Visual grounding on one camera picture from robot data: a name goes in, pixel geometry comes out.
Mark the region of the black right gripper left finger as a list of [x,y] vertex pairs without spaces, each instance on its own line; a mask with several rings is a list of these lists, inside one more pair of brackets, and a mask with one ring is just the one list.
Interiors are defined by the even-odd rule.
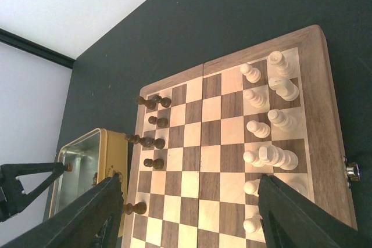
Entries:
[[116,247],[123,204],[114,174],[3,247]]

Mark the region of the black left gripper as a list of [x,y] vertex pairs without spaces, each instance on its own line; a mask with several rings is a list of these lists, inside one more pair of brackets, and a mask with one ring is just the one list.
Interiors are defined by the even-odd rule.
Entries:
[[[63,163],[17,163],[1,165],[1,222],[25,210],[66,170]],[[52,172],[34,190],[26,193],[17,176]]]

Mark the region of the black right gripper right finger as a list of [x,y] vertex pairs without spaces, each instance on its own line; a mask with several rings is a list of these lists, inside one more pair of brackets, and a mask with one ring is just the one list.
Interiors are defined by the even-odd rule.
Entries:
[[267,247],[366,247],[366,237],[273,175],[262,175],[259,213]]

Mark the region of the dark bishop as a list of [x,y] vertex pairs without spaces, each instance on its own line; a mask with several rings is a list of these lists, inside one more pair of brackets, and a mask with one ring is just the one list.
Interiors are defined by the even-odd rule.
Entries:
[[136,204],[127,203],[123,206],[123,213],[130,215],[136,213],[143,215],[146,213],[147,205],[145,202],[138,202]]

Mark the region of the dark queen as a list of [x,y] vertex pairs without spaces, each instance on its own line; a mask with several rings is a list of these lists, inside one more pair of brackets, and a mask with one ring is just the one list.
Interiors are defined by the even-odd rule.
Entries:
[[153,162],[154,162],[153,159],[145,159],[144,160],[144,166],[145,167],[153,167]]

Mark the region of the dark pawn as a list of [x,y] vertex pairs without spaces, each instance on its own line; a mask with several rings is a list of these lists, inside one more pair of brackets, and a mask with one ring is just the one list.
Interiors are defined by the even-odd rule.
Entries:
[[154,147],[157,149],[163,149],[165,147],[165,140],[163,138],[158,138],[154,140]]
[[168,123],[169,123],[169,121],[168,121],[167,118],[161,117],[161,118],[157,118],[156,125],[159,128],[166,128],[168,126]]
[[154,95],[152,97],[152,100],[155,102],[155,103],[158,103],[160,104],[162,107],[164,108],[168,108],[170,107],[171,105],[171,99],[168,98],[168,97],[161,97],[160,95]]
[[152,167],[156,170],[161,170],[164,167],[164,160],[162,158],[154,159]]

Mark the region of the dark king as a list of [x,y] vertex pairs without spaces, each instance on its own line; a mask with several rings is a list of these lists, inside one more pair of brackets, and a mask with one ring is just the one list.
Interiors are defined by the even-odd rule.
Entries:
[[125,140],[127,140],[129,143],[140,144],[146,148],[153,146],[155,142],[154,138],[148,136],[141,137],[137,134],[125,134]]

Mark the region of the dark knight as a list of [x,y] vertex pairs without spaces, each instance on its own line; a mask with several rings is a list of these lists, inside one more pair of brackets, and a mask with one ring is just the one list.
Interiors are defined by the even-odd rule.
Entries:
[[150,116],[148,122],[153,125],[159,125],[159,119],[155,116]]

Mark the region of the dark rook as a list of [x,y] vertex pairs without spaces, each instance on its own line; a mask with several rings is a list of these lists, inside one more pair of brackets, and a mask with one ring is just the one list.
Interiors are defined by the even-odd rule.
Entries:
[[153,110],[157,105],[157,103],[155,101],[145,99],[142,96],[137,96],[136,99],[135,99],[135,102],[138,105],[144,105],[147,109],[150,109],[150,110]]

